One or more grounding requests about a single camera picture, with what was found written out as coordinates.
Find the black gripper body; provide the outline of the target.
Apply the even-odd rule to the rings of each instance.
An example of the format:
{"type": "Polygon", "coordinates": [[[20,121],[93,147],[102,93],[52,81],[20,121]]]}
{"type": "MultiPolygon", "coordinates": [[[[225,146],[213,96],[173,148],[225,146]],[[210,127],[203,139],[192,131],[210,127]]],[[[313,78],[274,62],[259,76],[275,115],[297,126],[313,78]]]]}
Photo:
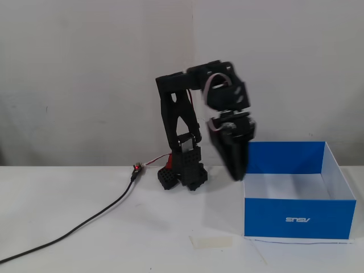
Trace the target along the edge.
{"type": "Polygon", "coordinates": [[[223,111],[210,120],[210,139],[222,144],[249,142],[255,137],[256,122],[246,111],[223,111]]]}

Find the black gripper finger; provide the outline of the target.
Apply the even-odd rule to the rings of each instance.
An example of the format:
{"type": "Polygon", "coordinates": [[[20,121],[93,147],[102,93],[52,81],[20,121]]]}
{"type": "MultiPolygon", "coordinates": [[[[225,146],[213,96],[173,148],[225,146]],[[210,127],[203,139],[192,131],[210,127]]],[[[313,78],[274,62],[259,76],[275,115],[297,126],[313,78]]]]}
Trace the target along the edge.
{"type": "Polygon", "coordinates": [[[237,180],[243,180],[249,163],[249,142],[243,142],[238,149],[237,180]]]}
{"type": "Polygon", "coordinates": [[[231,178],[238,181],[237,169],[233,156],[233,132],[235,129],[236,125],[232,122],[225,122],[220,127],[217,127],[213,120],[208,121],[210,141],[219,153],[231,178]]]}

